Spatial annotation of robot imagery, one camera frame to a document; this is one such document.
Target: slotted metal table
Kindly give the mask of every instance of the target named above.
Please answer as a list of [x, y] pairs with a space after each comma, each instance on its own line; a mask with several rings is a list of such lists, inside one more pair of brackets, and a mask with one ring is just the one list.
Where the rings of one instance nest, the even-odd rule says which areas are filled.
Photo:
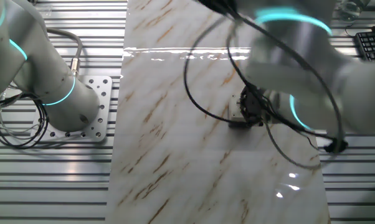
[[[41, 0], [36, 6], [48, 27], [82, 38], [81, 75], [112, 77], [107, 140], [99, 145], [64, 144], [26, 151], [0, 144], [0, 224], [104, 224], [127, 4], [127, 0]], [[375, 26], [375, 1], [346, 33], [347, 25], [334, 20], [331, 42], [340, 52], [359, 59], [347, 33]], [[69, 63], [75, 43], [56, 35], [50, 39]], [[19, 101], [3, 115], [9, 127], [24, 129], [32, 125], [34, 112], [32, 102]], [[332, 160], [335, 166], [323, 169], [331, 222], [375, 224], [375, 135], [348, 139], [350, 148]], [[321, 152], [321, 160], [327, 159]]]

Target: marble board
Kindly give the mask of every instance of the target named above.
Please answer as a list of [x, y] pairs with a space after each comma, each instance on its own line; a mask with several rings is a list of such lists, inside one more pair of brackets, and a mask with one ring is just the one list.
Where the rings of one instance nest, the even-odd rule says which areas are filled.
[[[189, 101], [184, 61], [219, 17], [192, 0], [128, 2], [107, 224], [330, 222], [320, 170], [288, 163], [265, 128], [230, 129]], [[243, 88], [225, 49], [231, 27], [227, 21], [202, 41], [188, 78], [199, 104], [224, 117]], [[254, 34], [241, 28], [232, 48], [242, 68]], [[319, 163], [306, 138], [282, 125], [272, 132], [294, 160]]]

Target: metal surface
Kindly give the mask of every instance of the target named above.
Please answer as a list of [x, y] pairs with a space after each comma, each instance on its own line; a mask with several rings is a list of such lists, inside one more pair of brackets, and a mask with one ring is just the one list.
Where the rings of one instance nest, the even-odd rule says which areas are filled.
[[[350, 35], [375, 26], [375, 1], [361, 14]], [[26, 151], [0, 144], [0, 224], [104, 224], [110, 160], [120, 87], [121, 58], [127, 1], [41, 0], [48, 27], [65, 29], [82, 37], [84, 50], [80, 75], [103, 75], [113, 79], [107, 139], [96, 144], [65, 144]], [[344, 31], [349, 24], [333, 21], [332, 44], [358, 58], [353, 40]], [[69, 64], [76, 44], [50, 35], [52, 43]], [[35, 107], [20, 101], [4, 112], [11, 128], [29, 128]], [[375, 224], [375, 135], [349, 136], [351, 146], [343, 156], [325, 167], [323, 177], [332, 224]], [[321, 152], [321, 160], [330, 157]], [[15, 195], [25, 192], [28, 197]], [[69, 198], [55, 198], [63, 192]], [[65, 202], [61, 208], [59, 202]]]
[[[48, 131], [42, 138], [42, 142], [67, 142], [87, 143], [101, 142], [106, 138], [108, 112], [110, 111], [110, 97], [113, 80], [106, 76], [86, 75], [78, 78], [83, 84], [89, 86], [99, 97], [99, 112], [93, 122], [81, 131], [63, 132], [49, 124]], [[39, 112], [36, 111], [33, 125], [39, 124]]]

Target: black cable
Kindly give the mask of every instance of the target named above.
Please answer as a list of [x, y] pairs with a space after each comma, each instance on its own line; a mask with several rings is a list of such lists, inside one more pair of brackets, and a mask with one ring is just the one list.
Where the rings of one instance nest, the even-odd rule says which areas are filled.
[[352, 27], [353, 25], [354, 25], [354, 24], [352, 23], [352, 24], [350, 24], [350, 25], [346, 26], [346, 27], [345, 27], [345, 29], [344, 29], [344, 30], [345, 30], [345, 33], [346, 33], [346, 35], [347, 35], [348, 37], [351, 37], [351, 38], [353, 38], [353, 37], [355, 37], [355, 36], [352, 36], [352, 35], [350, 35], [350, 34], [348, 33], [347, 29], [348, 29], [348, 28], [350, 28], [350, 27]]
[[51, 34], [64, 35], [66, 37], [70, 37], [71, 39], [77, 41], [78, 48], [77, 48], [77, 53], [75, 54], [75, 58], [78, 58], [78, 59], [80, 58], [81, 52], [82, 52], [82, 41], [77, 35], [75, 35], [71, 32], [67, 32], [67, 31], [59, 30], [59, 29], [54, 29], [54, 28], [47, 28], [47, 31]]
[[311, 132], [311, 131], [307, 131], [305, 130], [303, 127], [300, 127], [300, 126], [297, 126], [293, 123], [291, 123], [289, 120], [283, 118], [281, 115], [279, 115], [278, 113], [275, 112], [270, 100], [264, 96], [262, 96], [258, 90], [256, 88], [253, 88], [253, 86], [251, 85], [251, 83], [249, 83], [245, 77], [243, 76], [243, 73], [240, 71], [239, 67], [237, 66], [237, 64], [235, 63], [235, 61], [233, 60], [233, 57], [232, 57], [232, 54], [230, 52], [230, 43], [232, 41], [232, 32], [228, 35], [228, 38], [227, 38], [227, 42], [226, 42], [226, 47], [227, 47], [227, 53], [228, 53], [228, 56], [229, 56], [229, 60], [232, 64], [232, 66], [235, 68], [236, 70], [236, 73], [238, 74], [238, 76], [242, 79], [242, 81], [244, 82], [244, 84], [247, 86], [247, 88], [250, 90], [250, 92], [254, 95], [254, 97], [256, 98], [256, 100], [258, 100], [258, 102], [260, 103], [261, 107], [263, 110], [265, 110], [270, 116], [273, 116], [274, 118], [276, 118], [277, 120], [279, 120], [281, 123], [289, 126], [290, 128], [292, 128], [294, 131], [301, 131], [301, 132], [304, 132], [304, 133], [307, 133], [307, 134], [311, 134], [313, 136], [316, 136], [316, 137], [321, 137], [321, 138], [327, 138], [327, 139], [333, 139], [327, 135], [324, 135], [324, 134], [318, 134], [318, 133], [314, 133], [314, 132]]
[[214, 30], [217, 26], [219, 26], [221, 23], [223, 23], [224, 21], [226, 20], [225, 17], [222, 17], [220, 19], [218, 19], [217, 21], [215, 21], [215, 23], [213, 23], [211, 26], [209, 26], [197, 39], [196, 41], [194, 42], [193, 46], [191, 47], [190, 51], [189, 51], [189, 54], [187, 55], [187, 58], [186, 58], [186, 61], [185, 61], [185, 66], [184, 66], [184, 70], [183, 70], [183, 82], [184, 82], [184, 86], [185, 86], [185, 90], [186, 90], [186, 93], [187, 93], [187, 96], [189, 97], [189, 99], [191, 100], [191, 102], [194, 104], [194, 106], [196, 106], [196, 108], [198, 108], [199, 110], [201, 110], [203, 113], [205, 113], [206, 115], [212, 117], [212, 118], [215, 118], [215, 119], [218, 119], [220, 121], [225, 121], [225, 122], [228, 122], [228, 123], [238, 123], [238, 124], [242, 124], [241, 122], [236, 122], [236, 121], [231, 121], [229, 119], [225, 119], [225, 118], [222, 118], [220, 116], [217, 116], [217, 115], [214, 115], [212, 113], [210, 113], [209, 111], [207, 111], [206, 109], [204, 109], [202, 106], [200, 106], [196, 101], [195, 99], [193, 98], [190, 90], [189, 90], [189, 86], [188, 86], [188, 68], [189, 68], [189, 62], [190, 62], [190, 58], [191, 58], [191, 55], [193, 53], [193, 50], [199, 45], [199, 43], [203, 40], [203, 38], [205, 38], [206, 35], [208, 35], [212, 30]]
[[[26, 141], [22, 144], [12, 144], [6, 139], [5, 134], [2, 133], [1, 128], [0, 128], [0, 142], [2, 144], [6, 145], [6, 146], [13, 147], [13, 148], [16, 148], [16, 149], [29, 149], [29, 148], [32, 148], [32, 147], [34, 147], [34, 146], [36, 146], [37, 144], [40, 143], [40, 140], [44, 137], [44, 134], [47, 131], [47, 128], [48, 128], [48, 125], [49, 125], [49, 120], [48, 120], [47, 112], [46, 112], [44, 106], [42, 105], [40, 100], [37, 99], [37, 97], [35, 95], [29, 94], [29, 93], [27, 93], [27, 94], [22, 93], [22, 96], [20, 98], [31, 98], [33, 100], [34, 104], [37, 106], [37, 110], [38, 110], [39, 116], [40, 116], [40, 125], [38, 127], [38, 130], [35, 133], [35, 135], [31, 136], [31, 138], [28, 138], [28, 141]], [[14, 96], [11, 97], [11, 98], [0, 101], [0, 102], [2, 102], [1, 105], [4, 105], [5, 103], [7, 103], [9, 101], [9, 99], [14, 100]], [[28, 146], [28, 144], [30, 144], [32, 141], [35, 141], [35, 142], [32, 145]]]
[[283, 158], [285, 158], [288, 162], [290, 162], [291, 164], [297, 166], [297, 167], [301, 167], [303, 169], [308, 169], [308, 170], [318, 170], [318, 169], [321, 169], [322, 168], [322, 165], [321, 164], [318, 164], [318, 165], [315, 165], [315, 166], [308, 166], [308, 165], [303, 165], [301, 163], [298, 163], [298, 162], [295, 162], [293, 159], [289, 158], [279, 147], [279, 145], [276, 143], [276, 140], [275, 138], [273, 137], [272, 135], [272, 132], [270, 131], [270, 128], [269, 128], [269, 124], [267, 122], [264, 122], [265, 123], [265, 127], [267, 129], [267, 132], [268, 132], [268, 135], [269, 135], [269, 138], [270, 138], [270, 141], [272, 141], [272, 144], [275, 146], [276, 150], [279, 152], [280, 155], [283, 156]]
[[[233, 7], [235, 4], [233, 4], [232, 6], [230, 5], [230, 4], [228, 4], [228, 2], [227, 2], [227, 0], [221, 0], [222, 2], [219, 2], [219, 1], [212, 1], [211, 3], [213, 4], [213, 6], [212, 7], [224, 7], [225, 5], [226, 5], [226, 7], [228, 7], [227, 9], [223, 9], [224, 11], [226, 11], [228, 14], [230, 14], [233, 18], [234, 18], [234, 21], [236, 22], [236, 21], [244, 21], [245, 23], [251, 23], [250, 21], [248, 21], [248, 20], [244, 20], [244, 18], [243, 17], [241, 17], [240, 16], [240, 14], [239, 13], [237, 13], [237, 11], [235, 10], [235, 7]], [[279, 41], [276, 37], [274, 37], [272, 34], [269, 34], [266, 30], [264, 30], [264, 29], [262, 29], [261, 27], [259, 27], [259, 26], [257, 26], [257, 25], [255, 25], [255, 24], [253, 24], [253, 23], [251, 23], [251, 24], [249, 24], [250, 26], [252, 26], [254, 29], [257, 29], [257, 30], [259, 30], [261, 33], [263, 33], [264, 35], [266, 35], [268, 38], [271, 38], [272, 40], [274, 40], [274, 41], [276, 41], [277, 42], [277, 46], [278, 47], [280, 47], [282, 50], [284, 50], [284, 51], [286, 51], [286, 52], [288, 52], [296, 61], [297, 61], [297, 59], [298, 58], [300, 58], [301, 59], [301, 61], [297, 61], [303, 68], [304, 68], [304, 63], [306, 63], [308, 66], [309, 66], [309, 64], [305, 61], [305, 59], [303, 59], [298, 53], [296, 53], [293, 49], [291, 49], [291, 48], [289, 48], [287, 45], [285, 45], [283, 42], [281, 42], [281, 41]], [[231, 59], [231, 62], [232, 62], [232, 64], [233, 64], [233, 66], [234, 66], [234, 68], [236, 69], [239, 69], [236, 65], [235, 65], [235, 63], [234, 63], [234, 61], [233, 61], [233, 59]], [[270, 112], [270, 110], [268, 110], [267, 108], [265, 108], [265, 107], [263, 107], [263, 109], [265, 109], [265, 110], [267, 110], [267, 112], [268, 113], [270, 113], [270, 115], [271, 116], [273, 116], [274, 118], [276, 118], [277, 120], [279, 120], [281, 123], [283, 123], [283, 124], [285, 124], [285, 125], [287, 125], [288, 127], [290, 127], [290, 128], [292, 128], [294, 131], [301, 131], [301, 132], [304, 132], [304, 133], [307, 133], [307, 134], [311, 134], [311, 135], [313, 135], [313, 136], [316, 136], [316, 137], [321, 137], [321, 138], [326, 138], [326, 139], [330, 139], [330, 140], [335, 140], [335, 138], [331, 138], [331, 137], [329, 137], [329, 136], [327, 136], [327, 135], [325, 135], [325, 134], [318, 134], [318, 133], [314, 133], [314, 132], [312, 132], [312, 131], [308, 131], [308, 130], [306, 130], [304, 127], [302, 127], [302, 126], [298, 126], [298, 125], [296, 125], [296, 124], [294, 124], [294, 123], [292, 123], [292, 122], [290, 122], [289, 120], [287, 120], [287, 119], [285, 119], [283, 116], [281, 116], [281, 115], [279, 115], [279, 114], [277, 114], [277, 113], [271, 113]], [[273, 108], [272, 108], [272, 104], [270, 103], [270, 109], [272, 110], [272, 111], [275, 111], [275, 110], [273, 110]], [[340, 125], [341, 125], [341, 128], [339, 128], [339, 132], [338, 132], [338, 134], [339, 134], [339, 136], [338, 136], [338, 139], [340, 139], [341, 140], [341, 142], [337, 142], [337, 143], [339, 143], [339, 144], [337, 144], [336, 146], [338, 146], [337, 148], [336, 148], [336, 151], [337, 151], [337, 149], [339, 149], [339, 146], [342, 144], [342, 139], [340, 138], [341, 137], [341, 135], [343, 136], [344, 135], [344, 133], [342, 132], [342, 122], [341, 123], [338, 123], [339, 124], [339, 127], [340, 127]]]
[[[343, 139], [344, 139], [344, 131], [343, 131], [343, 119], [341, 117], [341, 113], [339, 111], [339, 108], [338, 108], [338, 105], [337, 105], [337, 102], [333, 96], [333, 94], [331, 93], [330, 89], [328, 88], [327, 84], [325, 83], [325, 81], [322, 79], [322, 77], [320, 76], [320, 74], [303, 58], [301, 57], [301, 55], [299, 55], [297, 52], [295, 52], [293, 49], [291, 49], [289, 46], [287, 46], [285, 43], [283, 43], [282, 41], [278, 40], [275, 36], [273, 36], [271, 33], [267, 32], [265, 29], [261, 28], [260, 26], [258, 26], [257, 24], [254, 24], [253, 22], [249, 21], [248, 19], [246, 18], [243, 18], [241, 17], [240, 15], [232, 15], [234, 17], [236, 17], [237, 19], [242, 19], [242, 21], [244, 23], [246, 23], [247, 25], [253, 27], [254, 29], [257, 29], [259, 32], [261, 32], [263, 35], [265, 35], [266, 37], [268, 37], [269, 39], [273, 40], [275, 43], [276, 43], [276, 46], [281, 48], [282, 50], [284, 50], [287, 54], [289, 54], [290, 56], [292, 56], [292, 58], [304, 69], [304, 70], [309, 70], [312, 74], [314, 74], [314, 76], [318, 79], [318, 81], [320, 82], [320, 84], [322, 85], [323, 89], [325, 90], [326, 92], [326, 95], [328, 96], [328, 98], [330, 99], [331, 101], [331, 104], [333, 106], [333, 109], [335, 111], [335, 115], [336, 115], [336, 119], [337, 119], [337, 126], [338, 126], [338, 133], [337, 133], [337, 138], [336, 138], [336, 150], [335, 150], [335, 153], [339, 153], [339, 149], [340, 147], [342, 146], [342, 143], [343, 143]], [[292, 125], [291, 122], [287, 121], [286, 119], [282, 118], [284, 120], [284, 122], [288, 122], [290, 123], [290, 125]], [[303, 129], [303, 132], [306, 132], [306, 133], [310, 133], [312, 134], [313, 132], [308, 132], [307, 130]]]

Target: cable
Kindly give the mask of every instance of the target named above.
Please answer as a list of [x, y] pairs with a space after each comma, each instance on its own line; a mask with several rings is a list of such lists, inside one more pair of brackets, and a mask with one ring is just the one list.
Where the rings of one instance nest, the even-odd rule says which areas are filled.
[[229, 119], [221, 118], [220, 116], [214, 115], [214, 114], [210, 113], [209, 111], [207, 111], [206, 109], [204, 109], [193, 98], [193, 96], [192, 96], [192, 94], [191, 94], [191, 92], [189, 90], [189, 86], [188, 86], [188, 68], [189, 68], [190, 58], [191, 58], [191, 56], [193, 54], [193, 50], [199, 45], [199, 43], [203, 40], [203, 38], [205, 38], [206, 35], [208, 35], [217, 26], [221, 25], [225, 20], [226, 20], [226, 17], [222, 17], [222, 18], [216, 20], [202, 34], [200, 34], [200, 36], [193, 43], [193, 46], [191, 47], [191, 49], [189, 51], [189, 54], [187, 55], [187, 58], [186, 58], [186, 61], [185, 61], [185, 66], [184, 66], [184, 70], [183, 70], [183, 82], [184, 82], [184, 87], [185, 87], [187, 96], [189, 97], [189, 99], [191, 100], [191, 102], [194, 104], [194, 106], [196, 106], [196, 108], [198, 108], [199, 110], [201, 110], [206, 115], [208, 115], [208, 116], [210, 116], [212, 118], [218, 119], [220, 121], [225, 121], [225, 122], [228, 122], [228, 123], [239, 123], [239, 124], [241, 124], [241, 122], [236, 122], [236, 121], [231, 121]]
[[32, 148], [32, 147], [36, 146], [37, 144], [39, 144], [40, 140], [44, 137], [44, 134], [46, 133], [48, 125], [49, 125], [49, 119], [48, 119], [47, 112], [46, 112], [44, 106], [42, 105], [42, 103], [39, 100], [37, 100], [36, 96], [33, 95], [33, 94], [21, 93], [20, 95], [16, 95], [16, 96], [13, 96], [13, 97], [10, 97], [8, 99], [0, 101], [0, 105], [6, 105], [6, 104], [14, 103], [16, 98], [17, 99], [30, 98], [30, 99], [33, 100], [34, 104], [37, 106], [37, 110], [38, 110], [39, 116], [40, 116], [40, 122], [39, 122], [39, 125], [38, 125], [38, 130], [35, 133], [35, 135], [31, 136], [30, 138], [20, 138], [20, 137], [15, 136], [14, 134], [9, 133], [8, 129], [6, 128], [5, 132], [7, 132], [10, 136], [16, 137], [16, 139], [28, 140], [28, 141], [26, 141], [22, 144], [13, 144], [13, 143], [10, 143], [9, 140], [7, 140], [6, 135], [1, 131], [1, 129], [3, 129], [3, 128], [0, 127], [0, 142], [2, 144], [6, 145], [6, 146], [13, 147], [13, 148], [16, 148], [16, 149], [29, 149], [29, 148]]
[[77, 41], [78, 48], [77, 48], [77, 53], [75, 54], [75, 58], [77, 58], [77, 59], [80, 58], [81, 52], [82, 52], [82, 41], [77, 35], [75, 35], [71, 32], [67, 32], [67, 31], [59, 30], [59, 29], [54, 29], [54, 28], [46, 28], [46, 30], [48, 31], [48, 33], [57, 34], [57, 35], [64, 35], [66, 37], [70, 37], [71, 39]]
[[[297, 52], [295, 52], [293, 49], [291, 49], [289, 46], [287, 46], [286, 44], [284, 44], [282, 41], [278, 40], [276, 37], [274, 37], [271, 33], [267, 32], [265, 29], [261, 28], [260, 26], [254, 24], [253, 22], [249, 21], [248, 19], [246, 18], [243, 18], [241, 17], [239, 14], [235, 13], [235, 14], [232, 14], [232, 16], [235, 18], [235, 19], [242, 19], [242, 21], [244, 23], [246, 23], [247, 25], [253, 27], [254, 29], [257, 29], [258, 31], [260, 31], [263, 35], [265, 35], [266, 37], [268, 37], [269, 39], [271, 39], [272, 41], [274, 41], [276, 43], [276, 46], [281, 48], [282, 50], [284, 50], [287, 54], [289, 54], [290, 56], [293, 57], [293, 59], [304, 69], [304, 70], [309, 70], [312, 74], [314, 74], [314, 76], [318, 79], [318, 81], [320, 82], [320, 84], [322, 85], [322, 87], [324, 88], [325, 92], [326, 92], [326, 95], [328, 96], [328, 98], [330, 99], [331, 101], [331, 104], [333, 106], [333, 109], [335, 111], [335, 116], [336, 116], [336, 119], [337, 119], [337, 126], [338, 126], [338, 133], [337, 133], [337, 142], [336, 142], [336, 147], [335, 147], [335, 154], [339, 153], [339, 149], [340, 147], [342, 146], [342, 143], [343, 143], [343, 139], [344, 139], [344, 132], [343, 132], [343, 119], [341, 117], [341, 113], [339, 111], [339, 108], [338, 108], [338, 105], [337, 105], [337, 102], [335, 101], [334, 99], [334, 96], [333, 94], [331, 93], [330, 89], [327, 87], [327, 84], [325, 83], [325, 81], [322, 79], [322, 77], [320, 76], [320, 74], [303, 58], [301, 57], [301, 55], [299, 55]], [[287, 121], [286, 119], [282, 118], [284, 122], [288, 122], [290, 123], [290, 125], [292, 125], [291, 122]], [[306, 133], [313, 133], [313, 132], [308, 132], [307, 130], [301, 128], [301, 130], [303, 130], [303, 132], [306, 132]]]
[[303, 165], [301, 163], [298, 163], [298, 162], [295, 162], [293, 159], [289, 158], [281, 149], [280, 147], [278, 146], [278, 144], [276, 143], [275, 141], [275, 138], [273, 137], [272, 135], [272, 132], [270, 131], [270, 128], [269, 128], [269, 124], [267, 122], [264, 122], [265, 123], [265, 127], [267, 129], [267, 132], [268, 132], [268, 135], [269, 135], [269, 138], [270, 138], [270, 141], [272, 142], [272, 144], [275, 146], [276, 150], [279, 152], [280, 155], [283, 156], [283, 158], [285, 158], [288, 162], [290, 162], [291, 164], [297, 166], [297, 167], [301, 167], [303, 169], [308, 169], [308, 170], [318, 170], [318, 169], [321, 169], [322, 168], [322, 165], [321, 164], [318, 164], [318, 165], [315, 165], [315, 166], [308, 166], [308, 165]]
[[348, 28], [350, 28], [350, 27], [352, 27], [353, 25], [354, 25], [354, 24], [352, 23], [352, 24], [350, 24], [350, 25], [346, 26], [346, 27], [345, 27], [345, 29], [344, 29], [344, 30], [345, 30], [345, 33], [346, 33], [346, 35], [347, 35], [348, 37], [351, 37], [351, 38], [353, 38], [353, 37], [355, 37], [355, 36], [352, 36], [352, 35], [350, 35], [350, 34], [348, 33], [347, 29], [348, 29]]
[[231, 40], [232, 40], [232, 32], [229, 34], [229, 36], [227, 38], [227, 42], [226, 42], [229, 60], [232, 64], [232, 66], [235, 68], [238, 76], [242, 79], [242, 81], [247, 86], [247, 88], [249, 88], [249, 90], [252, 92], [254, 97], [256, 97], [256, 99], [259, 101], [262, 109], [264, 109], [270, 116], [273, 116], [274, 118], [279, 120], [281, 123], [283, 123], [283, 124], [289, 126], [290, 128], [292, 128], [294, 131], [301, 131], [301, 132], [304, 132], [304, 133], [307, 133], [307, 134], [314, 135], [316, 137], [333, 139], [333, 138], [331, 138], [329, 136], [326, 136], [324, 134], [318, 134], [318, 133], [314, 133], [314, 132], [311, 132], [311, 131], [307, 131], [307, 130], [303, 129], [302, 127], [299, 127], [295, 124], [292, 124], [290, 121], [286, 120], [281, 115], [276, 113], [276, 111], [274, 110], [270, 100], [268, 98], [266, 98], [265, 96], [261, 95], [256, 88], [253, 88], [253, 86], [245, 79], [245, 77], [243, 76], [243, 73], [240, 71], [239, 67], [237, 66], [237, 64], [233, 60], [232, 54], [230, 52], [230, 42], [231, 42]]

